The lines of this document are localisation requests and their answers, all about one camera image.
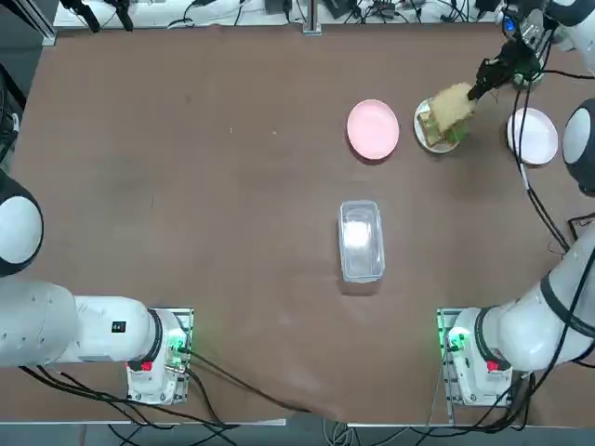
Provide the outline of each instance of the sandwich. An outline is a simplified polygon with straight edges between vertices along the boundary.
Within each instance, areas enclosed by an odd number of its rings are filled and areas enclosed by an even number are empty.
[[[467,99],[471,85],[452,85],[430,99],[430,109],[417,116],[429,147],[446,141],[455,145],[467,135],[466,121],[476,102]]]

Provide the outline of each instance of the plate with food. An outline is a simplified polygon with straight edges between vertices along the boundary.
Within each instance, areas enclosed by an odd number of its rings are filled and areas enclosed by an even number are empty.
[[[468,84],[456,84],[422,101],[414,115],[417,140],[428,151],[444,154],[452,151],[468,133],[467,119],[475,101],[467,99]]]

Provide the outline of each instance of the pink plate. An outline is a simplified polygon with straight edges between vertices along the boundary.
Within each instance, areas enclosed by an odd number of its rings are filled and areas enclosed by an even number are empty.
[[[360,155],[368,160],[380,160],[397,145],[399,122],[387,104],[367,99],[351,110],[347,135]]]

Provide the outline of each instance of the floor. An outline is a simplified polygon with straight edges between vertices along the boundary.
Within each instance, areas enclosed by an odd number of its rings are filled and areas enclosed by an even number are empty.
[[[39,2],[48,17],[53,17],[58,0]],[[29,91],[37,61],[41,54],[41,38],[27,25],[20,22],[3,7],[0,7],[0,61],[19,84],[25,94]],[[243,426],[228,435],[239,445],[284,445],[318,446],[324,445],[322,419],[313,415],[296,416],[286,427]],[[115,427],[122,435],[129,435],[131,426]],[[395,428],[358,428],[363,446],[372,446],[389,437]],[[204,439],[208,432],[202,426],[177,426],[170,431],[155,431],[145,428],[133,440],[141,446],[189,445]],[[0,425],[0,439],[4,446],[37,446],[52,438],[52,444],[61,446],[110,446],[121,441],[102,425]],[[413,445],[419,438],[414,432],[405,432],[398,439],[380,444]],[[523,432],[506,431],[496,436],[469,434],[451,439],[427,439],[427,446],[502,445],[509,446],[582,446],[593,444],[593,429],[527,428]],[[220,439],[212,439],[211,446],[226,444]]]

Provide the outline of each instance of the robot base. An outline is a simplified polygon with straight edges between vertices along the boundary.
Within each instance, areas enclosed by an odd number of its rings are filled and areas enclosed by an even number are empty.
[[[192,348],[191,308],[153,308],[163,325],[157,358],[141,364],[140,370],[126,365],[128,397],[147,404],[176,404],[188,398],[189,359],[178,347]]]
[[[446,395],[451,402],[492,406],[509,388],[512,369],[488,370],[488,364],[480,355],[473,334],[478,314],[477,308],[438,309],[443,377],[447,387]],[[507,396],[497,406],[506,407],[509,404],[510,396]]]

